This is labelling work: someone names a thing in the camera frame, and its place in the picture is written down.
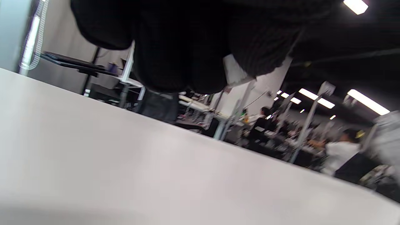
person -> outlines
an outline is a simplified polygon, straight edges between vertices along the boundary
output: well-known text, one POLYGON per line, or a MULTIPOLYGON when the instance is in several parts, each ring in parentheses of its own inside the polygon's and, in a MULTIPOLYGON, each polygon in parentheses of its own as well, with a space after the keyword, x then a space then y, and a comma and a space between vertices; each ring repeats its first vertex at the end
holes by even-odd
POLYGON ((260 114, 254 115, 254 116, 250 116, 248 118, 248 123, 249 124, 254 124, 259 118, 266 119, 267 116, 269 116, 269 115, 270 115, 270 110, 267 107, 264 106, 264 107, 262 107, 260 109, 260 114))
POLYGON ((347 129, 343 131, 343 134, 338 142, 309 142, 309 144, 314 147, 323 147, 323 145, 325 145, 325 150, 328 157, 323 163, 323 168, 321 170, 322 173, 334 176, 336 170, 340 169, 347 161, 349 161, 360 151, 361 144, 359 143, 358 133, 359 131, 357 130, 347 129))
POLYGON ((270 110, 267 107, 262 107, 260 110, 260 115, 257 116, 257 119, 250 121, 249 124, 252 124, 250 132, 248 134, 248 139, 253 141, 259 139, 261 141, 266 141, 266 137, 264 137, 264 131, 268 126, 267 115, 270 115, 270 110))

fluorescent light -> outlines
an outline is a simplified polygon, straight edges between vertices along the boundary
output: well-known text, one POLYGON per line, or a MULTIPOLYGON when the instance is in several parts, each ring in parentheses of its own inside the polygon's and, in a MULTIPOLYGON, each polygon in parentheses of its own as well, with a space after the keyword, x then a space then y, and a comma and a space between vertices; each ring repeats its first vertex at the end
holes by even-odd
MULTIPOLYGON (((305 96, 309 97, 312 100, 316 100, 318 98, 318 95, 302 88, 300 89, 299 93, 304 94, 305 96)), ((333 108, 335 106, 335 104, 321 98, 320 100, 318 100, 318 103, 320 103, 321 105, 327 107, 327 108, 333 108)))
POLYGON ((284 97, 284 98, 287 98, 287 97, 289 97, 289 95, 288 95, 288 94, 286 94, 286 93, 283 93, 283 94, 281 94, 281 96, 282 96, 282 97, 284 97))
POLYGON ((353 10, 353 12, 355 12, 357 15, 364 13, 368 8, 368 5, 362 0, 344 0, 343 3, 353 10))
POLYGON ((318 103, 320 103, 321 105, 325 106, 326 108, 333 108, 335 107, 335 104, 328 102, 327 100, 321 98, 320 100, 318 100, 318 103))
POLYGON ((305 96, 309 97, 312 100, 316 100, 318 98, 318 95, 316 95, 316 94, 314 94, 314 93, 312 93, 312 92, 310 92, 310 91, 308 91, 308 90, 306 90, 304 88, 300 89, 299 93, 304 94, 305 96))
POLYGON ((300 104, 300 103, 301 103, 301 100, 299 100, 299 99, 297 99, 297 98, 292 98, 290 101, 291 101, 291 102, 294 102, 294 103, 296 103, 296 104, 300 104))
POLYGON ((354 89, 350 90, 347 94, 350 95, 351 97, 355 98, 357 101, 361 102, 362 104, 366 105, 368 108, 377 112, 381 116, 390 113, 389 110, 385 109, 383 106, 379 105, 378 103, 374 102, 373 100, 369 99, 367 96, 361 94, 360 92, 358 92, 354 89))

white desk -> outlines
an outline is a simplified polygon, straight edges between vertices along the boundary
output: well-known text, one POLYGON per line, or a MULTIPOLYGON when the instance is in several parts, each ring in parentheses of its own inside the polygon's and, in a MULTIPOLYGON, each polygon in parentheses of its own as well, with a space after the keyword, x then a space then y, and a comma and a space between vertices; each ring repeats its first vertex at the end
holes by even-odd
MULTIPOLYGON (((204 104, 202 104, 202 103, 200 103, 198 101, 195 101, 195 100, 193 100, 191 98, 188 98, 188 97, 186 97, 184 95, 179 95, 179 99, 183 100, 183 101, 179 101, 179 104, 181 104, 183 106, 186 106, 186 107, 190 107, 190 108, 192 108, 194 110, 197 110, 197 111, 200 111, 202 113, 205 113, 205 112, 208 112, 208 111, 211 110, 210 107, 208 107, 208 106, 206 106, 206 105, 204 105, 204 104)), ((215 131, 214 139, 220 140, 222 138, 224 132, 226 132, 225 131, 225 126, 226 126, 226 123, 227 123, 229 117, 224 115, 224 114, 222 114, 222 113, 217 113, 216 114, 214 112, 211 112, 211 115, 214 118, 218 119, 218 121, 219 121, 217 130, 215 131)))
POLYGON ((2 225, 399 222, 361 188, 2 69, 0 96, 2 225))
POLYGON ((118 79, 119 79, 122 83, 127 83, 127 84, 130 84, 130 85, 136 86, 136 87, 138 87, 138 88, 142 88, 142 87, 143 87, 143 85, 142 85, 139 81, 136 81, 136 80, 131 79, 131 78, 129 78, 129 79, 126 80, 126 81, 122 81, 122 78, 121 78, 121 77, 118 77, 118 79))

wall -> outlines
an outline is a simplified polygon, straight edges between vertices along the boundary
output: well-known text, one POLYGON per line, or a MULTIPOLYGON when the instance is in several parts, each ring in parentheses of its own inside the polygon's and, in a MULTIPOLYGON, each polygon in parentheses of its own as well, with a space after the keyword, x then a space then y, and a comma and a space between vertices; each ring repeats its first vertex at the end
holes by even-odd
POLYGON ((252 89, 245 106, 256 100, 261 95, 262 96, 247 107, 250 115, 258 114, 260 109, 264 106, 266 106, 267 108, 272 107, 274 103, 274 98, 277 96, 276 93, 280 90, 282 86, 283 80, 286 77, 286 73, 289 70, 292 60, 292 58, 288 57, 283 62, 283 65, 279 68, 276 68, 272 73, 257 77, 256 85, 252 89), (267 90, 272 93, 271 97, 263 94, 267 90))
POLYGON ((32 0, 0 0, 0 68, 15 72, 32 0))
MULTIPOLYGON (((47 11, 44 31, 43 51, 91 61, 96 46, 86 41, 79 33, 68 0, 51 0, 47 11)), ((108 62, 119 62, 119 58, 126 58, 128 51, 110 51, 100 58, 97 64, 107 65, 108 62)), ((28 77, 43 81, 60 88, 80 93, 86 74, 78 73, 76 69, 63 68, 41 59, 39 65, 31 70, 28 77)))
MULTIPOLYGON (((274 103, 274 98, 277 96, 276 93, 282 86, 283 80, 285 79, 286 73, 289 70, 291 63, 292 63, 292 58, 288 57, 283 62, 283 65, 279 68, 276 68, 272 73, 257 77, 257 82, 255 83, 255 86, 251 90, 249 98, 246 100, 246 103, 244 104, 244 106, 247 106, 251 103, 251 105, 247 107, 249 115, 259 114, 260 109, 264 106, 268 108, 272 107, 274 103), (268 97, 266 94, 263 94, 266 91, 270 91, 272 93, 272 96, 268 97)), ((232 88, 229 94, 223 93, 217 110, 226 115, 231 115, 234 110, 236 102, 239 99, 243 98, 248 85, 249 83, 242 84, 240 86, 232 88)))

white shirt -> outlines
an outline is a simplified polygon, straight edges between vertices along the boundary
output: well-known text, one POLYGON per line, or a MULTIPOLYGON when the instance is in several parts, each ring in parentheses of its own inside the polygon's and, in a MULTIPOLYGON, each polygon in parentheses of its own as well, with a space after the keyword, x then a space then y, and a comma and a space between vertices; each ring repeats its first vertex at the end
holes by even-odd
POLYGON ((326 144, 328 158, 325 160, 321 172, 334 176, 336 170, 340 169, 347 161, 360 151, 360 144, 351 142, 332 142, 326 144))

